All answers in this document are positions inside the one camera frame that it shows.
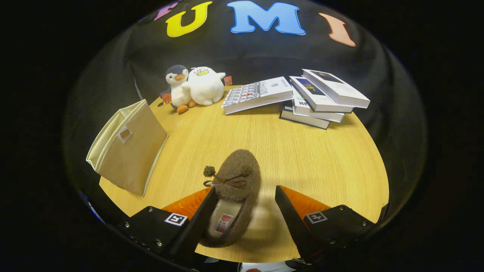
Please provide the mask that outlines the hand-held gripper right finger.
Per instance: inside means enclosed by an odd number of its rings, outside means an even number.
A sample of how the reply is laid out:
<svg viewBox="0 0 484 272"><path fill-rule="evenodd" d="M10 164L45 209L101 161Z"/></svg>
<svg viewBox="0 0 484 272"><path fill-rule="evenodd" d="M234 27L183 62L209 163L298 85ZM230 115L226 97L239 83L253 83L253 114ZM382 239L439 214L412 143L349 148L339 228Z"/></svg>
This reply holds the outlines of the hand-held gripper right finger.
<svg viewBox="0 0 484 272"><path fill-rule="evenodd" d="M300 257L312 264L351 252L383 218L382 211L370 220L348 205L329 206L282 185L275 189L275 201Z"/></svg>

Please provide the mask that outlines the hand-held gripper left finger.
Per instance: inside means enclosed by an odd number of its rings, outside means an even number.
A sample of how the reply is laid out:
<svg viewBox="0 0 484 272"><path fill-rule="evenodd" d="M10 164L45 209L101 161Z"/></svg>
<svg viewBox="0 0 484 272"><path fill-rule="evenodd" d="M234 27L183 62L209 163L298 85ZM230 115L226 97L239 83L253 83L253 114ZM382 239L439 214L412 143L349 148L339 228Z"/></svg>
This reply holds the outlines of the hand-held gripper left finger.
<svg viewBox="0 0 484 272"><path fill-rule="evenodd" d="M216 207L216 190L207 187L192 196L201 200L193 213L147 206L113 229L149 253L189 265Z"/></svg>

